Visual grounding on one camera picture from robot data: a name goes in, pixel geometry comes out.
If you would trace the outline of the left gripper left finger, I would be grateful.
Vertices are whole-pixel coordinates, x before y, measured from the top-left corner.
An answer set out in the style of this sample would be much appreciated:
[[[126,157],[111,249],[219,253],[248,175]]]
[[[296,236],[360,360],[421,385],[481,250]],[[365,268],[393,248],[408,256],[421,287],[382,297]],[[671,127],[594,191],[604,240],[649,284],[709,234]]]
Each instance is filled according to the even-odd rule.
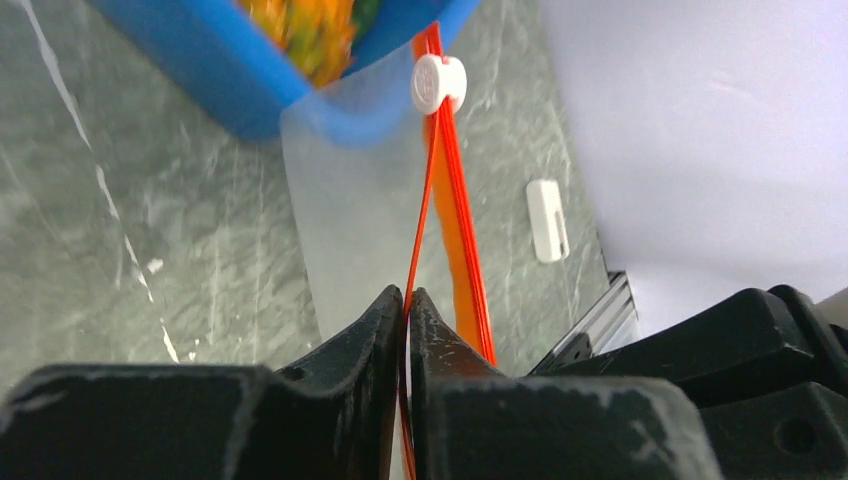
[[[387,287],[280,370],[54,364],[1,406],[5,479],[384,479],[398,324]]]

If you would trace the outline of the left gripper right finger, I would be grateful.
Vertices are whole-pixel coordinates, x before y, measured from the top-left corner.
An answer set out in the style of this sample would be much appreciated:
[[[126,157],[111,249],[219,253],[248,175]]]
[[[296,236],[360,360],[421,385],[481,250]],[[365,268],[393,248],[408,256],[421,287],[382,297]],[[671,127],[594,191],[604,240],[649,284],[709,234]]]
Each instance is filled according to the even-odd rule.
[[[695,405],[672,383],[509,377],[442,319],[424,289],[409,312],[419,479],[718,479]]]

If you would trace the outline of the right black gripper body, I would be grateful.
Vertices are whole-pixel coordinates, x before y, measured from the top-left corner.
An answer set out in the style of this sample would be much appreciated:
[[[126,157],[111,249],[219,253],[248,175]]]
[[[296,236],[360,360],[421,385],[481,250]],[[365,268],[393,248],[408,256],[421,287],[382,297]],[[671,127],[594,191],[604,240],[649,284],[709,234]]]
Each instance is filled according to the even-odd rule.
[[[607,353],[579,335],[535,373],[672,382],[698,408],[728,479],[847,475],[847,332],[787,285],[742,290]]]

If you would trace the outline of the clear zip bag red zipper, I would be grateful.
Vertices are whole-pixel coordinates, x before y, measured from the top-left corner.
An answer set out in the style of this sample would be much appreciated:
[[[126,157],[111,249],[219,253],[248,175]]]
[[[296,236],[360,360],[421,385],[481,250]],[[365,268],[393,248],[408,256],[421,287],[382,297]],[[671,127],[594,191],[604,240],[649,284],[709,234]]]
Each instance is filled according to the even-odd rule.
[[[412,42],[450,56],[438,24]],[[463,156],[448,100],[431,115],[413,110],[375,143],[342,144],[292,109],[281,119],[285,171],[321,337],[330,340],[389,286],[399,289],[392,445],[415,475],[409,312],[424,289],[443,321],[496,369],[482,262]]]

